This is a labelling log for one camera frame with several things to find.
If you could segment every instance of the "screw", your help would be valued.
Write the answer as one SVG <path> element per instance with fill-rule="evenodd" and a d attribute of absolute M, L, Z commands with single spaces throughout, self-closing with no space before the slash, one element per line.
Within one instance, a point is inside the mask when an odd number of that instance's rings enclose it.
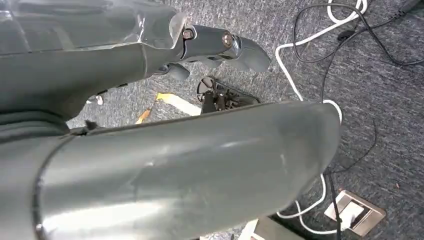
<path fill-rule="evenodd" d="M 193 39 L 194 37 L 195 37 L 195 33 L 190 29 L 186 29 L 182 32 L 182 38 L 185 40 L 190 40 L 190 39 Z"/>
<path fill-rule="evenodd" d="M 230 48 L 233 45 L 233 35 L 229 32 L 224 33 L 222 36 L 222 43 L 226 48 Z"/>

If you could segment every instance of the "reflective surface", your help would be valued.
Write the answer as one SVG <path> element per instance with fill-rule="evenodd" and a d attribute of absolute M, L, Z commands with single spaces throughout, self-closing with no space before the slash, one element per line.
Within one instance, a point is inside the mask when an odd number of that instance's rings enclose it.
<path fill-rule="evenodd" d="M 293 202 L 333 158 L 329 104 L 286 102 L 80 136 L 41 175 L 48 240 L 188 240 Z"/>
<path fill-rule="evenodd" d="M 134 43 L 173 49 L 185 21 L 150 0 L 0 0 L 0 55 Z"/>

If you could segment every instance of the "black plastic part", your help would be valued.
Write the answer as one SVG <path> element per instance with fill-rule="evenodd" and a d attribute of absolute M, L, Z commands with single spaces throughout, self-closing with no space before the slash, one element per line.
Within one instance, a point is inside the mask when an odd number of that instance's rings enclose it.
<path fill-rule="evenodd" d="M 214 93 L 207 91 L 203 95 L 203 104 L 201 106 L 201 114 L 213 113 L 217 111 L 214 103 Z"/>
<path fill-rule="evenodd" d="M 214 111 L 235 109 L 260 103 L 256 97 L 222 84 L 210 77 L 204 77 L 200 80 L 197 86 L 197 94 L 199 100 L 203 103 L 202 113 L 210 113 L 212 111 L 210 102 L 213 102 Z"/>

